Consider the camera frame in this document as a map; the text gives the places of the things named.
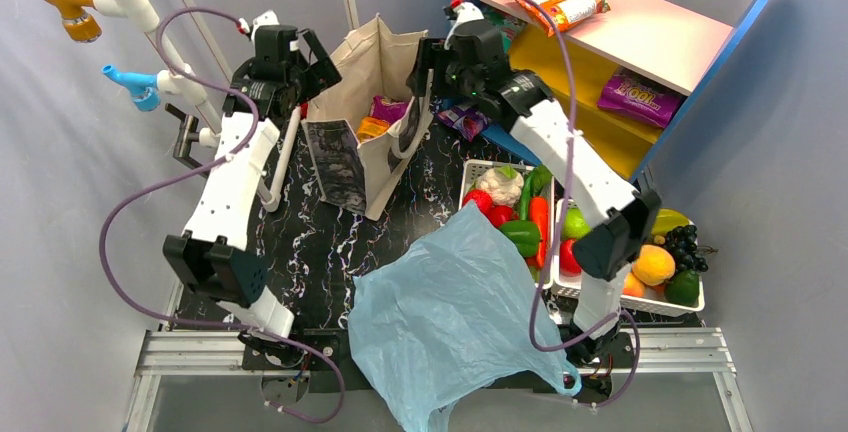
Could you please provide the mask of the light blue plastic bag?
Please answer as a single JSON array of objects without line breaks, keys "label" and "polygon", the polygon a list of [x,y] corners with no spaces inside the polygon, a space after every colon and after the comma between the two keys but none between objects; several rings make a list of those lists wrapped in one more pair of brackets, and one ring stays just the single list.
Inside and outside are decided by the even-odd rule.
[{"label": "light blue plastic bag", "polygon": [[515,246],[474,206],[355,279],[352,358],[406,431],[444,431],[456,403],[530,371],[558,394],[577,368]]}]

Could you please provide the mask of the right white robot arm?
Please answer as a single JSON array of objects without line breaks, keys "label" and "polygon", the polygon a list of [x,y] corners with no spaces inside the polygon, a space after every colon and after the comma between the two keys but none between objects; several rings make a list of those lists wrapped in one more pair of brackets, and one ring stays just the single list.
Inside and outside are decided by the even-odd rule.
[{"label": "right white robot arm", "polygon": [[581,268],[578,305],[561,350],[574,362],[604,354],[618,334],[621,295],[660,210],[653,190],[620,177],[575,127],[535,73],[510,65],[500,31],[469,1],[449,5],[444,39],[423,39],[407,84],[416,95],[468,100],[527,147],[560,180],[587,221],[572,251]]}]

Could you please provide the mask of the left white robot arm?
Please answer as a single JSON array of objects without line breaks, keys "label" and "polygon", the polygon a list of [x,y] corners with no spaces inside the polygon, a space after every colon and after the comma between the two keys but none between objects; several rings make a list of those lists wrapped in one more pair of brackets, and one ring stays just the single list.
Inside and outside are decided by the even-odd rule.
[{"label": "left white robot arm", "polygon": [[283,25],[273,11],[240,28],[254,55],[234,73],[223,104],[215,136],[223,162],[209,172],[183,232],[166,237],[163,254],[188,290],[273,340],[290,334],[294,315],[248,249],[250,213],[255,201],[278,209],[303,109],[341,75],[312,30]]}]

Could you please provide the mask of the beige canvas tote bag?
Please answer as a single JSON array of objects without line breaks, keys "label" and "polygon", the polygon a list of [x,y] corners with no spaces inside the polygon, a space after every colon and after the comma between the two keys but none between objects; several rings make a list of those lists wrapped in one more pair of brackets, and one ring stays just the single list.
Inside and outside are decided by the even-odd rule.
[{"label": "beige canvas tote bag", "polygon": [[432,122],[407,86],[427,30],[394,33],[380,16],[331,55],[341,81],[309,104],[302,127],[323,202],[376,221]]}]

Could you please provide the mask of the purple grape candy bag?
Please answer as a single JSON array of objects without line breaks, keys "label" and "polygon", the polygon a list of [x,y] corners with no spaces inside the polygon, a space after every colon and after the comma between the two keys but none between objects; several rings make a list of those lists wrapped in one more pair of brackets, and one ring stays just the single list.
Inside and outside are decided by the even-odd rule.
[{"label": "purple grape candy bag", "polygon": [[408,106],[408,101],[398,101],[385,96],[374,96],[369,116],[392,125],[405,116]]}]

